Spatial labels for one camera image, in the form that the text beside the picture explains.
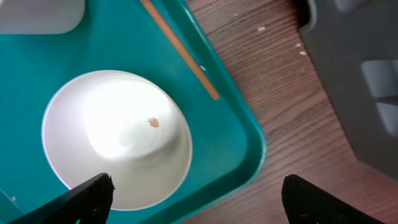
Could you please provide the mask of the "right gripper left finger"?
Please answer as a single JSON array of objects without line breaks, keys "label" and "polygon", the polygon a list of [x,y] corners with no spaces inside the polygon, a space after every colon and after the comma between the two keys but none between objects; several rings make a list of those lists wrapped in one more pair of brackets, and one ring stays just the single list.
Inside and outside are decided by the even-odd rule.
[{"label": "right gripper left finger", "polygon": [[10,224],[105,224],[114,190],[111,176],[100,173]]}]

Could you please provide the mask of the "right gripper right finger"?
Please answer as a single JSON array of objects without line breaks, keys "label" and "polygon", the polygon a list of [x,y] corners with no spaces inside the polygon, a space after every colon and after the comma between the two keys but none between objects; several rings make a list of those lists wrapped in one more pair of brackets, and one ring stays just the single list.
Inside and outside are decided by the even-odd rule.
[{"label": "right gripper right finger", "polygon": [[290,224],[383,224],[295,174],[284,178],[281,196]]}]

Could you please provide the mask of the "white bowl with peanuts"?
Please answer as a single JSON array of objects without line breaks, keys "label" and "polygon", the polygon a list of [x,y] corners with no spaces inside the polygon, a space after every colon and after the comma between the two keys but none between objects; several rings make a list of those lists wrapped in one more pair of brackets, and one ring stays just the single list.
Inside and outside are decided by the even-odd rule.
[{"label": "white bowl with peanuts", "polygon": [[64,84],[42,120],[45,156],[69,189],[100,173],[114,185],[112,209],[142,210],[169,198],[193,156],[190,129],[165,91],[138,75],[99,70]]}]

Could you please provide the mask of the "white paper cup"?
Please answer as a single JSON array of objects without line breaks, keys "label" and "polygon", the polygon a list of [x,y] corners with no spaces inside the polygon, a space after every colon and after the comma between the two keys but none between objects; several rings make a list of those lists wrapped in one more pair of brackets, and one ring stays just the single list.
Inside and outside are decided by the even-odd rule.
[{"label": "white paper cup", "polygon": [[83,19],[85,0],[1,0],[1,34],[63,34]]}]

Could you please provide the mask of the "grey plastic dishwasher rack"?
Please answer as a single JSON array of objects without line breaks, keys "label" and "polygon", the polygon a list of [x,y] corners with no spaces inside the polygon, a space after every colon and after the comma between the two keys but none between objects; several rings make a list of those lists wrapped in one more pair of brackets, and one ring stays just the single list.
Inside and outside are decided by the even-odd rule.
[{"label": "grey plastic dishwasher rack", "polygon": [[397,1],[301,0],[299,33],[356,157],[397,178]]}]

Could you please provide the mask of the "teal plastic serving tray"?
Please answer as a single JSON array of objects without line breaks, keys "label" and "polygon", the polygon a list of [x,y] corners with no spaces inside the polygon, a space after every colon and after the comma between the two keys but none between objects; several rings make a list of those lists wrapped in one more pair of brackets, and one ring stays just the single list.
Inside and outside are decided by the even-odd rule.
[{"label": "teal plastic serving tray", "polygon": [[41,123],[54,93],[95,70],[138,74],[183,111],[193,162],[182,186],[151,208],[111,211],[109,223],[173,223],[247,186],[266,159],[266,139],[184,1],[156,9],[220,94],[213,100],[139,1],[88,1],[80,24],[59,35],[1,36],[1,212],[29,213],[67,191],[48,164]]}]

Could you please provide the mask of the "wooden chopstick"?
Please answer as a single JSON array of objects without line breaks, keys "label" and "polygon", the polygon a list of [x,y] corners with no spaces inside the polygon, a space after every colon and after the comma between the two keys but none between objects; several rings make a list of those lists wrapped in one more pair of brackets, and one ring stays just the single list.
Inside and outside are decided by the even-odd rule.
[{"label": "wooden chopstick", "polygon": [[216,88],[213,86],[213,84],[210,82],[210,80],[203,73],[203,70],[193,59],[193,57],[191,56],[189,51],[185,48],[185,46],[182,44],[182,42],[177,37],[175,32],[170,28],[170,26],[165,21],[165,19],[161,16],[160,12],[155,8],[155,6],[151,2],[151,0],[140,0],[140,2],[144,6],[144,8],[147,10],[147,12],[150,14],[150,16],[153,18],[155,23],[160,27],[160,29],[165,34],[165,36],[172,43],[172,45],[174,46],[176,51],[180,54],[180,56],[183,58],[185,63],[189,66],[190,70],[194,73],[196,78],[200,81],[200,83],[203,85],[204,89],[209,93],[209,95],[212,97],[212,99],[219,100],[220,94],[218,93]]}]

